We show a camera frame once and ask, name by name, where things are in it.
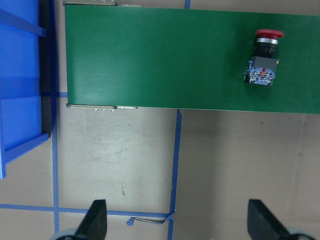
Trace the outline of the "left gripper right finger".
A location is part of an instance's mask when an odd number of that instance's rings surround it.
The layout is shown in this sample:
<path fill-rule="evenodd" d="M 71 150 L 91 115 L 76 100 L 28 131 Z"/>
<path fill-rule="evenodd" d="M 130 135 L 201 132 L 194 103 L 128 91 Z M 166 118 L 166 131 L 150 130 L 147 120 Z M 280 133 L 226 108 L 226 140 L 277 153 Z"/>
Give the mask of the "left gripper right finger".
<path fill-rule="evenodd" d="M 284 240 L 291 235 L 259 199 L 248 201 L 247 231 L 252 240 Z"/>

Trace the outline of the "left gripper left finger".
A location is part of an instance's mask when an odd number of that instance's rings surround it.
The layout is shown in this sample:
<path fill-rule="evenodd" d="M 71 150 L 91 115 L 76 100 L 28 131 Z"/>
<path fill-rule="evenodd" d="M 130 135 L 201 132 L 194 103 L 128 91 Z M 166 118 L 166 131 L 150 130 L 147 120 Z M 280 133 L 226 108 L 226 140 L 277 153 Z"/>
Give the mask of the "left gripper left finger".
<path fill-rule="evenodd" d="M 107 235 L 107 206 L 105 199 L 94 200 L 77 228 L 76 240 L 104 240 Z"/>

